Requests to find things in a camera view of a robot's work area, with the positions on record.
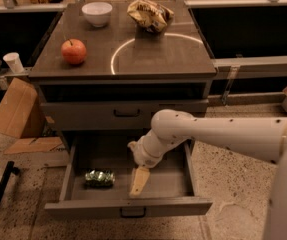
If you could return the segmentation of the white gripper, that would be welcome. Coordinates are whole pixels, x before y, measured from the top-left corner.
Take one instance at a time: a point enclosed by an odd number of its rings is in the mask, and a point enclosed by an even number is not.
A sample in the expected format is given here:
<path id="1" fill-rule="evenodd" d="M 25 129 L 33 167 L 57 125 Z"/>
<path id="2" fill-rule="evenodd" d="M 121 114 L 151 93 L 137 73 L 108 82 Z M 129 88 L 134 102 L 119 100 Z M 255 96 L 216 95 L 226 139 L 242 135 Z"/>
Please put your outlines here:
<path id="1" fill-rule="evenodd" d="M 132 171 L 129 192 L 131 197 L 137 197 L 142 193 L 150 177 L 149 169 L 154 168 L 163 159 L 163 156 L 174 148 L 174 141 L 162 139 L 153 130 L 150 130 L 138 141 L 129 142 L 127 147 L 133 154 L 134 162 L 139 166 Z"/>

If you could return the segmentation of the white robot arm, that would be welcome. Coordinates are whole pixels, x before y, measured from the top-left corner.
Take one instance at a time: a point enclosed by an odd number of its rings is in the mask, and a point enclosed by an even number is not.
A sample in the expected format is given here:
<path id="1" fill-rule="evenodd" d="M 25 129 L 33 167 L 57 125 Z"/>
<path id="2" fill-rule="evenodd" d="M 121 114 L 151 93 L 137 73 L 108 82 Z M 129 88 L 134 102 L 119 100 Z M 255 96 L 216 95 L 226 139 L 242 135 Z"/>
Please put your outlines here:
<path id="1" fill-rule="evenodd" d="M 138 165 L 130 194 L 140 195 L 149 170 L 188 139 L 278 164 L 263 240 L 287 240 L 287 117 L 196 118 L 184 111 L 160 110 L 151 119 L 151 130 L 128 144 Z"/>

